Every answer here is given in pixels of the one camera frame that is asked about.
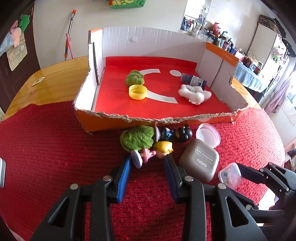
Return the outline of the taupe eye shadow case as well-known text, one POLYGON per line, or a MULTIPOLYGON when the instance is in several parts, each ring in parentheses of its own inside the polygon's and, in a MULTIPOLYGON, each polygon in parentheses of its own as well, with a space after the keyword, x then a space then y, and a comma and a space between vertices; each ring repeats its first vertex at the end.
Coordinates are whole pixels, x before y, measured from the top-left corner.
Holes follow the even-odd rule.
POLYGON ((214 178, 219 159, 215 149, 202 140, 194 139, 187 144, 179 159, 179 165, 188 175, 202 183, 209 183, 214 178))

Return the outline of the small clear plastic box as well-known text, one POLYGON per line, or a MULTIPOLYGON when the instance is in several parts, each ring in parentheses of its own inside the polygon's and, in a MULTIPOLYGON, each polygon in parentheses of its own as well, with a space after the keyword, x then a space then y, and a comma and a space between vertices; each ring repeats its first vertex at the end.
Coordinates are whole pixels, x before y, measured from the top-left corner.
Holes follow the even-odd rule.
POLYGON ((219 171, 218 179, 227 187, 236 190, 242 182, 242 175, 237 163, 230 163, 219 171))

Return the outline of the blonde pink doll figurine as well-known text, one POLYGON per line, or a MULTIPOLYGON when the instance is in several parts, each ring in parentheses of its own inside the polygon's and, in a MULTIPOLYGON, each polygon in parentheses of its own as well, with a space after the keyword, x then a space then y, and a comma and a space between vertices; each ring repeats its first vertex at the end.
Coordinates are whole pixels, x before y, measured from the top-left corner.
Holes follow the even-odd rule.
POLYGON ((140 169, 143 164, 147 163, 150 158, 157 157, 163 159, 173 152, 173 143, 168 141, 160 141, 153 145, 152 150, 141 149, 140 151, 132 150, 131 158, 136 168, 140 169))

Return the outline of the pink hanging cloth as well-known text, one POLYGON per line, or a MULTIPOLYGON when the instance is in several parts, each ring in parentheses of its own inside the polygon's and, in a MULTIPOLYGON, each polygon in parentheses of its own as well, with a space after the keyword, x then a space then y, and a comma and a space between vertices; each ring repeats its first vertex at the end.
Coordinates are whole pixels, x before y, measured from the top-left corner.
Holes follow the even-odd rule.
POLYGON ((287 97, 288 91, 290 90, 290 86, 292 83, 293 77, 290 76, 286 79, 280 88, 274 93, 274 95, 270 98, 264 110, 267 114, 276 113, 277 109, 283 104, 285 98, 287 97))

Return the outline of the large green yarn ball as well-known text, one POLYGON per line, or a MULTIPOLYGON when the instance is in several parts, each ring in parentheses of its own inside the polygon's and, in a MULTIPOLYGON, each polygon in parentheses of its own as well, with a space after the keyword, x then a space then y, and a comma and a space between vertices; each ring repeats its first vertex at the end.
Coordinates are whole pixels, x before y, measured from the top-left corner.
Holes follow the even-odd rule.
POLYGON ((130 130, 125 130, 120 136, 120 143, 124 150, 141 151, 150 149, 153 146, 154 129, 151 126, 136 126, 130 130))

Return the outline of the wall mirror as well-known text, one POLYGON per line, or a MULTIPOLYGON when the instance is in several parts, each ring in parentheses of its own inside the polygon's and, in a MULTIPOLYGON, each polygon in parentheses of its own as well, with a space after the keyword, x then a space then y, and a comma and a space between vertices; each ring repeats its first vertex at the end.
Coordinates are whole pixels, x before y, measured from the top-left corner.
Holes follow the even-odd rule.
POLYGON ((211 0, 187 0, 180 30, 197 34, 205 25, 211 0))

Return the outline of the black haired blue figurine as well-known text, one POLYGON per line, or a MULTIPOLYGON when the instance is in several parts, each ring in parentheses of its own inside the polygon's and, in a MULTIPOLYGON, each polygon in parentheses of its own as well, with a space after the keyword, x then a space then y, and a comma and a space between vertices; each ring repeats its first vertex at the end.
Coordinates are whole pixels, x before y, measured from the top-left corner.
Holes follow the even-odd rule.
POLYGON ((177 129, 167 128, 167 127, 154 127, 154 142, 167 141, 172 142, 177 140, 178 142, 185 143, 193 135, 190 127, 185 124, 185 126, 178 127, 177 129))

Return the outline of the orange white cardboard box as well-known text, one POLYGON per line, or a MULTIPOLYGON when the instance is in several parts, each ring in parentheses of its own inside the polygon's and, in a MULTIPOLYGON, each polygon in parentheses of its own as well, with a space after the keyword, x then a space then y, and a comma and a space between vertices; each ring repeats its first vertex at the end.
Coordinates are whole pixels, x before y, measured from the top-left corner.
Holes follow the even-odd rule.
POLYGON ((86 132, 138 125, 178 125, 236 121, 248 107, 233 87, 238 59, 219 47, 176 32, 140 27, 108 27, 88 33, 89 73, 75 100, 86 132), (128 94, 126 76, 144 76, 147 97, 128 94), (207 81, 212 96, 200 105, 181 97, 181 75, 207 81))

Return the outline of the beige hanging organizer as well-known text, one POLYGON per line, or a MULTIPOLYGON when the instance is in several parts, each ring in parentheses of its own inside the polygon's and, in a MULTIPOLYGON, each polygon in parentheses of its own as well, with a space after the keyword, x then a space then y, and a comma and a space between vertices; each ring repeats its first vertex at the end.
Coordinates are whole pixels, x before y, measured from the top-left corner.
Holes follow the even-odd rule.
POLYGON ((8 58, 11 71, 14 71, 16 69, 16 67, 25 58, 27 53, 28 52, 27 52, 25 36, 24 34, 21 34, 19 45, 17 47, 12 46, 10 47, 10 49, 6 51, 6 55, 8 58))

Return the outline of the orange tipped mop pole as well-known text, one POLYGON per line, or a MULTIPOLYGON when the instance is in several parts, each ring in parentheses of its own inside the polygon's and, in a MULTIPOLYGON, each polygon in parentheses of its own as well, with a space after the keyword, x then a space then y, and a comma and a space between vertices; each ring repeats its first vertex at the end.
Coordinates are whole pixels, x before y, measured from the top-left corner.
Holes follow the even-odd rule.
POLYGON ((71 30, 72 30, 72 25, 73 25, 75 15, 76 15, 76 10, 74 9, 72 11, 68 31, 66 33, 65 52, 64 52, 64 60, 65 61, 67 61, 67 59, 68 59, 68 54, 70 54, 72 59, 74 58, 70 35, 71 35, 71 30))

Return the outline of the white cotton fluff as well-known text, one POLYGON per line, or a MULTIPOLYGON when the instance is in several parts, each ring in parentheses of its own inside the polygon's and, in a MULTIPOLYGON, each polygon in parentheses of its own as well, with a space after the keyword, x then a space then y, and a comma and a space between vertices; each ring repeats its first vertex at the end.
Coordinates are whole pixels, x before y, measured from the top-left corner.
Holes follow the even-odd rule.
POLYGON ((194 105, 200 105, 212 96, 211 92, 203 90, 200 86, 191 86, 185 84, 181 85, 178 93, 181 97, 186 98, 190 103, 194 105))

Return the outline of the white square device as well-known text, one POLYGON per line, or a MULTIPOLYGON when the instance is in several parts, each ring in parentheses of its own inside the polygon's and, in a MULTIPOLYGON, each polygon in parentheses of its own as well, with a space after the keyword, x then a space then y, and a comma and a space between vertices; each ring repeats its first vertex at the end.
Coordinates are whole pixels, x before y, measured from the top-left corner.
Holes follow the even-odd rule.
POLYGON ((5 173, 6 162, 2 158, 0 158, 0 188, 4 187, 5 173))

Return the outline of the clear pink round lid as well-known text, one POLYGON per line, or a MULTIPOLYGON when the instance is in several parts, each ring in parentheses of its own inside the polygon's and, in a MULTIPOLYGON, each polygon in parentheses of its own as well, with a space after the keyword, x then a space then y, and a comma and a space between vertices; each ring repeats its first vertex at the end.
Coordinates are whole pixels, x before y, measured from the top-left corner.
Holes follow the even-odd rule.
POLYGON ((221 136, 218 130, 211 124, 202 123, 196 130, 196 139, 202 140, 212 148, 216 148, 221 143, 221 136))

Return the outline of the small green yarn ball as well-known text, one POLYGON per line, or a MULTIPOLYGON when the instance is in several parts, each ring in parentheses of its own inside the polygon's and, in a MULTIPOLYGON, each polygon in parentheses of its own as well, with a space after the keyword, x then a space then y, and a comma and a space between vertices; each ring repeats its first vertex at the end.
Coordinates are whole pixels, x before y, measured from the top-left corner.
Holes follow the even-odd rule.
POLYGON ((144 85, 144 76, 137 70, 131 71, 125 78, 125 83, 131 85, 144 85))

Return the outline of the pink green plush toys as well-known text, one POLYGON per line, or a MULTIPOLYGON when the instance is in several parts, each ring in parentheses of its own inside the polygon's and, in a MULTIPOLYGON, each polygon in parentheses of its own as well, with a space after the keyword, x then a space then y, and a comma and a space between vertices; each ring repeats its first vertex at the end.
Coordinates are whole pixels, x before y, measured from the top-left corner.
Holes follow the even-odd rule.
POLYGON ((20 20, 16 20, 10 29, 10 34, 13 39, 14 47, 17 47, 20 43, 20 37, 26 30, 30 23, 30 15, 21 15, 20 20))

